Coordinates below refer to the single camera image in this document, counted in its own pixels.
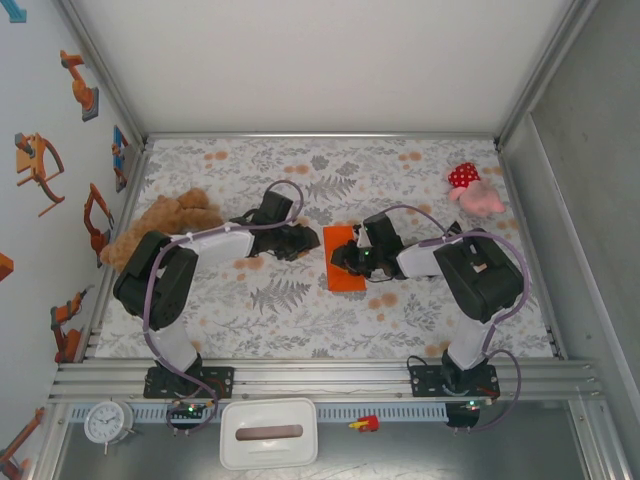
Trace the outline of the aluminium front rail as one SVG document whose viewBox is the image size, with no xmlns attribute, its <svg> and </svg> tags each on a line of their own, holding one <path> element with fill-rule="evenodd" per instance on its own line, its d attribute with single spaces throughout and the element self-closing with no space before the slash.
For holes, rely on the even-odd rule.
<svg viewBox="0 0 640 480">
<path fill-rule="evenodd" d="M 205 366 L 234 369 L 233 401 L 303 396 L 319 402 L 382 402 L 412 399 L 404 360 L 209 359 Z M 601 399 L 596 367 L 586 361 L 525 358 L 522 400 Z M 55 374 L 47 401 L 81 403 L 105 399 L 141 400 L 146 359 L 90 358 L 64 364 Z"/>
</svg>

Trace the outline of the aluminium back rail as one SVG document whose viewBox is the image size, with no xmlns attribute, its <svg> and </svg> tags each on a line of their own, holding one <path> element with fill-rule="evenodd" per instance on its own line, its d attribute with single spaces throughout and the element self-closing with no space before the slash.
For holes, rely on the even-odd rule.
<svg viewBox="0 0 640 480">
<path fill-rule="evenodd" d="M 486 132 L 411 131 L 411 132 L 153 132 L 148 141 L 162 139 L 236 139 L 236 138 L 347 138 L 347 139 L 417 139 L 417 140 L 493 140 L 494 135 Z"/>
</svg>

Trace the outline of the aluminium frame post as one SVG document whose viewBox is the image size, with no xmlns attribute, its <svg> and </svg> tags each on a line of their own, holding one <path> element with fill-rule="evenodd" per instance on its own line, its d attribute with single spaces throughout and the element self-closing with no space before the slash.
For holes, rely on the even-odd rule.
<svg viewBox="0 0 640 480">
<path fill-rule="evenodd" d="M 501 152 L 513 136 L 520 122 L 530 113 L 546 90 L 573 43 L 592 16 L 600 0 L 570 0 L 566 12 L 544 48 L 513 109 L 494 138 L 494 146 Z"/>
<path fill-rule="evenodd" d="M 95 34 L 90 28 L 88 17 L 76 5 L 76 0 L 50 1 L 58 11 L 66 29 L 77 43 L 81 55 L 89 60 L 90 68 L 94 72 L 96 80 L 106 90 L 113 108 L 128 129 L 130 133 L 129 139 L 134 141 L 140 150 L 143 150 L 148 133 L 126 97 L 124 89 L 117 81 L 114 70 L 105 56 L 106 50 L 99 45 Z"/>
</svg>

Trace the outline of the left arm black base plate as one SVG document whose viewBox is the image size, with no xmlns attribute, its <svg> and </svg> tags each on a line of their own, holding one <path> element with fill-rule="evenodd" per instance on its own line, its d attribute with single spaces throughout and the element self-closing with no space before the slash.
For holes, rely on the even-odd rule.
<svg viewBox="0 0 640 480">
<path fill-rule="evenodd" d="M 228 399 L 232 396 L 234 373 L 232 367 L 202 367 L 199 380 L 213 390 L 218 399 Z M 211 397 L 206 389 L 162 366 L 147 371 L 142 395 L 145 399 Z"/>
</svg>

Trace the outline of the blue wall sticker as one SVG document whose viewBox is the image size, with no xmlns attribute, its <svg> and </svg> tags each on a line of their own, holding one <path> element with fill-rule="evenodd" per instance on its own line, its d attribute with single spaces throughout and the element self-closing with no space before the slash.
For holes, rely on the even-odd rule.
<svg viewBox="0 0 640 480">
<path fill-rule="evenodd" d="M 27 21 L 27 10 L 22 8 L 17 0 L 0 0 L 0 5 L 8 14 L 10 23 L 25 23 Z"/>
</svg>

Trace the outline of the pink plush toy red dress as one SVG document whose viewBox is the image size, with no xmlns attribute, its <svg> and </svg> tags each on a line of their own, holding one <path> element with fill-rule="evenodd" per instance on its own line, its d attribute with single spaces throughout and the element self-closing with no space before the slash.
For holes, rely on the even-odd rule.
<svg viewBox="0 0 640 480">
<path fill-rule="evenodd" d="M 472 162 L 455 166 L 446 176 L 451 189 L 448 198 L 464 212 L 477 217 L 506 212 L 498 191 L 484 178 Z"/>
</svg>

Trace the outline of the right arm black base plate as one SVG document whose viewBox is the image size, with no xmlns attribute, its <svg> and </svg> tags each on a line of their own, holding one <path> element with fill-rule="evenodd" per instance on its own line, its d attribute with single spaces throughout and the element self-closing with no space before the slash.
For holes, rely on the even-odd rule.
<svg viewBox="0 0 640 480">
<path fill-rule="evenodd" d="M 441 365 L 414 365 L 409 368 L 414 397 L 478 397 L 501 395 L 494 366 L 480 364 L 472 370 L 454 374 Z"/>
</svg>

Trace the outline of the brown teddy bear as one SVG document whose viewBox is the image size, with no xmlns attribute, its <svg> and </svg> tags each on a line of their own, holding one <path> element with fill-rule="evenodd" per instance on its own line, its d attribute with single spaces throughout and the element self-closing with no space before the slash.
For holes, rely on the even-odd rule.
<svg viewBox="0 0 640 480">
<path fill-rule="evenodd" d="M 201 188 L 191 188 L 178 197 L 159 195 L 127 231 L 103 248 L 100 260 L 121 272 L 142 238 L 151 231 L 179 235 L 219 227 L 224 220 Z"/>
</svg>

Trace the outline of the small circuit board green light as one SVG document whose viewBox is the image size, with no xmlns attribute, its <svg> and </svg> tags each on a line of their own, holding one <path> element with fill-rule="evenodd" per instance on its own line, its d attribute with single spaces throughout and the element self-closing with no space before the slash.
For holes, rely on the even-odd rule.
<svg viewBox="0 0 640 480">
<path fill-rule="evenodd" d="M 173 405 L 168 410 L 168 418 L 171 420 L 202 420 L 205 415 L 205 411 L 208 408 L 207 404 L 193 403 L 186 401 L 174 401 Z"/>
<path fill-rule="evenodd" d="M 448 418 L 446 425 L 453 429 L 472 429 L 480 419 L 482 408 L 491 405 L 490 398 L 448 402 L 445 404 Z"/>
</svg>

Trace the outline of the aluminium side rail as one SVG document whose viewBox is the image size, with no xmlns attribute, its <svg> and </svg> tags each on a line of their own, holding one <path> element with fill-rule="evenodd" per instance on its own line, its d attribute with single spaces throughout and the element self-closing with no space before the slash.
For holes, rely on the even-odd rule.
<svg viewBox="0 0 640 480">
<path fill-rule="evenodd" d="M 133 166 L 130 183 L 127 187 L 125 202 L 115 230 L 116 235 L 123 233 L 133 218 L 138 195 L 146 174 L 148 158 L 149 151 L 147 146 L 144 145 L 135 157 L 135 165 Z M 87 358 L 95 357 L 96 345 L 101 335 L 104 315 L 108 310 L 110 298 L 112 297 L 112 288 L 116 277 L 117 272 L 114 269 L 111 267 L 106 267 L 104 269 L 93 313 L 87 325 L 83 329 L 76 351 L 76 356 L 74 358 L 75 363 L 82 363 Z"/>
<path fill-rule="evenodd" d="M 503 170 L 504 182 L 509 199 L 512 203 L 514 217 L 516 218 L 516 222 L 519 227 L 519 236 L 521 238 L 523 252 L 526 256 L 526 260 L 529 266 L 532 290 L 535 294 L 537 303 L 541 310 L 542 319 L 547 331 L 548 343 L 553 352 L 553 356 L 556 359 L 566 360 L 564 344 L 558 330 L 554 308 L 549 297 L 548 289 L 544 281 L 544 276 L 542 275 L 538 256 L 533 240 L 531 238 L 529 225 L 527 223 L 527 218 L 523 209 L 516 183 L 513 179 L 513 175 L 507 164 L 507 160 L 502 149 L 496 148 L 496 152 L 500 167 Z"/>
</svg>

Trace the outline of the orange paper sheet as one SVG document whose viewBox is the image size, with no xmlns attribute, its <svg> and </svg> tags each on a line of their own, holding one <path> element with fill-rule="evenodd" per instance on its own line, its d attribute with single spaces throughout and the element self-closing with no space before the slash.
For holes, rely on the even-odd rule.
<svg viewBox="0 0 640 480">
<path fill-rule="evenodd" d="M 366 281 L 362 276 L 351 275 L 331 263 L 333 252 L 353 239 L 354 233 L 351 226 L 333 225 L 323 228 L 328 289 L 333 293 L 351 293 L 366 290 Z"/>
</svg>

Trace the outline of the orange claw gripper sticker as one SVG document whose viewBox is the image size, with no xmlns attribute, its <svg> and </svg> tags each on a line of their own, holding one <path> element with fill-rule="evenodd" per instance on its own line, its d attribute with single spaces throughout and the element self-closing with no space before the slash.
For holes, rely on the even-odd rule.
<svg viewBox="0 0 640 480">
<path fill-rule="evenodd" d="M 51 180 L 65 172 L 64 164 L 53 144 L 39 133 L 31 135 L 16 133 L 14 144 L 16 147 L 16 173 L 27 173 L 27 176 L 20 179 L 16 185 L 20 187 L 26 183 L 34 182 L 50 201 L 50 204 L 38 214 L 38 217 L 42 217 L 65 200 L 64 196 L 56 195 L 49 185 Z M 54 173 L 48 174 L 46 171 L 46 155 L 51 156 L 56 165 Z"/>
</svg>

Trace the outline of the white tissue box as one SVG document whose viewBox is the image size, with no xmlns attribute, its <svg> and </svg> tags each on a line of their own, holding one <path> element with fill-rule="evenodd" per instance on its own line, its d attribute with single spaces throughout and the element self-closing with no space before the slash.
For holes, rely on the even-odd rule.
<svg viewBox="0 0 640 480">
<path fill-rule="evenodd" d="M 317 410 L 307 398 L 234 402 L 222 412 L 219 458 L 228 470 L 306 466 L 318 450 Z"/>
</svg>

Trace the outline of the white alarm clock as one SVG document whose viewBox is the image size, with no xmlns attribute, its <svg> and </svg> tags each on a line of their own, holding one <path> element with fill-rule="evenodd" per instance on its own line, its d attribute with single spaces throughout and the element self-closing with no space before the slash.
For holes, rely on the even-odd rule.
<svg viewBox="0 0 640 480">
<path fill-rule="evenodd" d="M 134 411 L 121 401 L 103 401 L 94 405 L 84 420 L 86 438 L 103 447 L 104 455 L 112 444 L 133 434 Z"/>
</svg>

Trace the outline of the floral print tablecloth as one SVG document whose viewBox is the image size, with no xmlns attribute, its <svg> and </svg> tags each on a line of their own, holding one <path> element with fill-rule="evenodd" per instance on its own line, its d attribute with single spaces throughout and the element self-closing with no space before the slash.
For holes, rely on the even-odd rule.
<svg viewBox="0 0 640 480">
<path fill-rule="evenodd" d="M 236 138 L 155 140 L 135 210 L 193 187 L 223 218 L 255 208 L 267 187 L 302 200 L 315 231 L 386 211 L 404 242 L 458 221 L 521 246 L 512 209 L 467 215 L 448 198 L 446 174 L 472 162 L 500 194 L 506 186 L 489 140 Z M 463 321 L 442 278 L 381 281 L 333 293 L 324 252 L 292 261 L 263 254 L 200 267 L 183 311 L 205 358 L 439 357 Z"/>
</svg>

